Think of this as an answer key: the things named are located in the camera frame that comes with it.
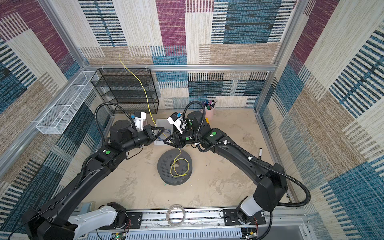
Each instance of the pen holder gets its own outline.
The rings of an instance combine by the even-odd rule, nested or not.
[[[205,118],[208,118],[208,120],[211,120],[214,117],[215,114],[215,108],[212,108],[210,110],[205,107]]]

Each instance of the yellow cord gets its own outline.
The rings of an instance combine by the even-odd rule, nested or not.
[[[150,109],[150,107],[149,107],[149,101],[148,101],[147,91],[145,91],[145,88],[144,88],[143,84],[141,83],[140,79],[139,79],[135,74],[133,74],[133,72],[131,72],[131,71],[127,68],[127,66],[125,66],[124,63],[121,61],[121,59],[120,59],[120,54],[119,54],[119,60],[120,60],[121,64],[125,67],[125,69],[127,69],[133,76],[135,76],[135,78],[136,78],[137,80],[139,80],[139,82],[140,82],[140,84],[141,84],[141,87],[144,89],[145,97],[147,98],[147,104],[148,104],[149,114],[151,115],[151,118],[152,118],[153,123],[154,123],[155,126],[157,127],[155,120],[153,120],[152,113],[151,113],[151,109]],[[176,159],[178,156],[181,155],[181,150],[180,150],[180,148],[177,148],[177,149],[180,151],[180,154],[177,155],[177,156],[175,157],[175,159],[173,160],[173,164],[172,164],[172,166],[170,167],[170,171],[169,171],[169,172],[170,172],[171,175],[174,176],[174,177],[183,177],[183,176],[187,175],[188,172],[189,172],[189,162],[188,162],[188,160],[186,160],[185,158],[178,158],[178,159]],[[179,175],[179,174],[176,172],[176,169],[175,169],[175,163],[176,163],[178,160],[181,160],[181,159],[187,161],[187,163],[188,163],[188,170],[187,170],[184,174]],[[172,174],[172,167],[173,167],[173,170],[175,171],[175,173],[177,174],[176,176]]]
[[[181,150],[180,150],[180,148],[177,148],[177,149],[180,151],[180,153],[179,153],[179,155],[177,155],[177,156],[175,157],[175,159],[173,160],[173,164],[171,165],[169,172],[170,172],[170,174],[171,174],[172,176],[174,176],[174,177],[183,177],[183,176],[185,176],[185,175],[188,175],[188,172],[189,172],[189,162],[188,162],[188,160],[186,160],[185,158],[178,158],[178,159],[176,159],[178,156],[181,155]],[[183,159],[183,160],[187,161],[187,163],[188,163],[188,170],[187,170],[185,173],[183,173],[182,175],[178,174],[178,173],[176,172],[176,169],[175,169],[175,163],[176,163],[178,160],[180,160],[180,159]],[[172,167],[173,167],[173,171],[175,171],[175,173],[177,174],[177,176],[175,176],[175,175],[172,174]]]

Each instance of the black wire mesh shelf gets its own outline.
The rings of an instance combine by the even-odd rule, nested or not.
[[[124,68],[99,68],[95,73],[99,80],[91,82],[106,103],[115,103],[126,112],[142,111],[146,113],[149,113],[149,105],[151,113],[157,113],[159,98],[151,70],[132,68],[130,71],[140,79],[142,86],[137,78]],[[147,93],[148,103],[143,88]],[[113,113],[122,113],[115,106],[108,105],[108,107]]]

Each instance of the gray spool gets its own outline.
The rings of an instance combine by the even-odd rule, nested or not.
[[[179,153],[180,153],[180,151],[178,149],[172,149],[172,150],[166,151],[165,153],[163,153],[163,155],[161,155],[161,157],[159,158],[159,161],[157,162],[157,171],[159,172],[161,179],[166,184],[174,185],[174,186],[183,184],[189,179],[189,177],[192,174],[192,159],[189,156],[189,154],[183,150],[181,150],[181,155],[178,156],[177,158],[185,158],[186,160],[188,160],[188,162],[189,162],[188,174],[185,176],[182,176],[182,177],[174,177],[169,172],[170,167],[171,167],[175,157]],[[177,161],[177,163],[179,164],[179,167],[176,168],[176,171],[178,174],[182,175],[183,173],[185,173],[188,170],[187,161],[180,159]]]

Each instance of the white mesh basket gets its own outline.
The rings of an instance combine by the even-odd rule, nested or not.
[[[43,116],[36,128],[43,134],[63,134],[80,106],[93,88],[93,81],[99,79],[93,71],[83,71],[71,83],[63,95]]]

